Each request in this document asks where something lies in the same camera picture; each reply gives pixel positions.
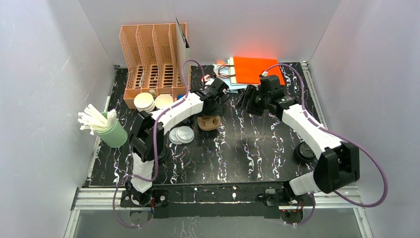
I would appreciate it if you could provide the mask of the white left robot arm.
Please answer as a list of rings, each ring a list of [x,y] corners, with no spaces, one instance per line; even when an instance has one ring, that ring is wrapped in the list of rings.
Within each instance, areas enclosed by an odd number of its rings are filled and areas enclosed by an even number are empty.
[[[173,127],[191,117],[221,116],[225,113],[228,85],[219,78],[190,90],[167,109],[152,113],[140,111],[129,135],[133,170],[127,189],[140,194],[151,189],[158,175],[158,157],[166,149],[166,135]]]

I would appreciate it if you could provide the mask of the brown pulp cup carrier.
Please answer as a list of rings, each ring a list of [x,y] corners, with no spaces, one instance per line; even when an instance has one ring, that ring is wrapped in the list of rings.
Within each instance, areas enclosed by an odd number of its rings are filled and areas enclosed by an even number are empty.
[[[216,130],[221,125],[220,116],[214,117],[198,117],[197,118],[198,126],[203,131]]]

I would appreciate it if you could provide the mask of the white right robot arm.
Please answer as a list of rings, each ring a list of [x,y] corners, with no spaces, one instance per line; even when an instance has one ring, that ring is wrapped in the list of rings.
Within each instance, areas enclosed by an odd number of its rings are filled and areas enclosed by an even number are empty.
[[[358,181],[358,147],[325,132],[324,127],[303,109],[301,100],[285,94],[278,76],[261,77],[260,82],[258,86],[247,86],[236,107],[258,116],[268,110],[299,134],[317,159],[313,172],[286,182],[288,194],[331,193]]]

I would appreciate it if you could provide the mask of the orange paper bag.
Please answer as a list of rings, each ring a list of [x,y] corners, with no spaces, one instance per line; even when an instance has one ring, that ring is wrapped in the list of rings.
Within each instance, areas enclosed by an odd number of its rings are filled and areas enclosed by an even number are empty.
[[[241,84],[260,84],[260,74],[278,64],[276,59],[233,57],[235,78]]]

